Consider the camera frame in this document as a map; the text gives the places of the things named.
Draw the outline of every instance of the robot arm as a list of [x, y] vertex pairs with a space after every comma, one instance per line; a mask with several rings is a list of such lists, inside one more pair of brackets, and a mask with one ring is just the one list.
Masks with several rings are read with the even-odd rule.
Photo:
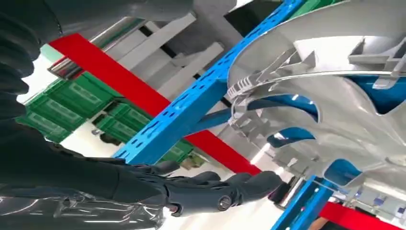
[[77, 157], [52, 148], [37, 130], [14, 121], [25, 114], [16, 102], [28, 91], [21, 78], [32, 74], [42, 44], [125, 15], [171, 20], [191, 5], [192, 0], [14, 0], [1, 8], [0, 185], [71, 188], [118, 202], [169, 206], [174, 216], [225, 211], [276, 189], [281, 179], [273, 172], [238, 174], [225, 182], [212, 173], [166, 178], [148, 166]]

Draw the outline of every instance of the humanoid robot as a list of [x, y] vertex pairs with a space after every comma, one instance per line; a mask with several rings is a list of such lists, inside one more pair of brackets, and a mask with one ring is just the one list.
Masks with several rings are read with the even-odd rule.
[[221, 182], [214, 172], [165, 177], [172, 162], [127, 165], [86, 158], [47, 142], [17, 124], [40, 47], [59, 37], [124, 16], [170, 21], [192, 0], [12, 0], [0, 7], [0, 229], [147, 229], [173, 216], [226, 211], [266, 197], [280, 184], [273, 172], [237, 174]]

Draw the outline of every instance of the white metal part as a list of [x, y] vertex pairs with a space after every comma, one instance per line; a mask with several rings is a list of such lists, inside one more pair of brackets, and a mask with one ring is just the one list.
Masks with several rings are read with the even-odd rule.
[[174, 20], [162, 27], [160, 30], [153, 33], [143, 43], [131, 50], [127, 55], [122, 57], [118, 62], [126, 69], [131, 70], [137, 66], [145, 58], [153, 54], [161, 46], [167, 43], [171, 38], [180, 33], [190, 24], [192, 24], [196, 18], [189, 13], [183, 18]]
[[[324, 176], [337, 159], [362, 174], [343, 187], [365, 181], [384, 184], [391, 196], [406, 194], [406, 103], [386, 114], [346, 75], [378, 75], [376, 89], [392, 87], [406, 73], [406, 1], [349, 0], [305, 14], [269, 30], [243, 50], [229, 72], [234, 100], [230, 125], [259, 148], [270, 135], [299, 127], [315, 139], [277, 148], [274, 161], [302, 176]], [[317, 108], [268, 101], [300, 95]], [[289, 163], [296, 159], [292, 166]]]
[[209, 46], [205, 51], [201, 52], [195, 57], [188, 65], [177, 72], [172, 78], [170, 78], [165, 85], [158, 89], [158, 93], [162, 96], [169, 98], [173, 95], [176, 88], [180, 87], [179, 82], [185, 82], [192, 78], [197, 72], [207, 66], [213, 59], [223, 52], [223, 47], [215, 42]]

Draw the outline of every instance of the blue metal rack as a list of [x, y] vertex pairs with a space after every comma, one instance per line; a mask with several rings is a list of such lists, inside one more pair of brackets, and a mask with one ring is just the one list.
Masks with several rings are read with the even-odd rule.
[[[121, 148], [115, 157], [125, 158], [130, 164], [153, 164], [185, 135], [227, 121], [229, 118], [227, 110], [220, 111], [211, 117], [205, 115], [226, 94], [228, 72], [234, 59], [253, 40], [289, 19], [305, 2], [305, 0], [285, 0]], [[326, 180], [316, 177], [309, 180], [272, 230], [307, 229], [331, 197], [333, 191], [329, 188], [332, 188], [332, 184]]]
[[333, 195], [333, 189], [331, 182], [313, 176], [303, 185], [271, 230], [308, 229]]
[[285, 0], [240, 43], [156, 116], [115, 157], [128, 163], [157, 162], [179, 139], [193, 132], [202, 117], [226, 94], [227, 77], [233, 60], [258, 36], [289, 17], [305, 0]]

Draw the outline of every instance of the red beam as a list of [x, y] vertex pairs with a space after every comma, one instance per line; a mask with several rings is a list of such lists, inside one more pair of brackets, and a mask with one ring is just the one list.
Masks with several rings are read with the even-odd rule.
[[[170, 104], [165, 97], [79, 34], [60, 38], [50, 45], [151, 116], [157, 116]], [[235, 173], [261, 172], [209, 131], [190, 135], [186, 139]]]
[[378, 218], [330, 202], [323, 208], [320, 216], [349, 230], [401, 230]]

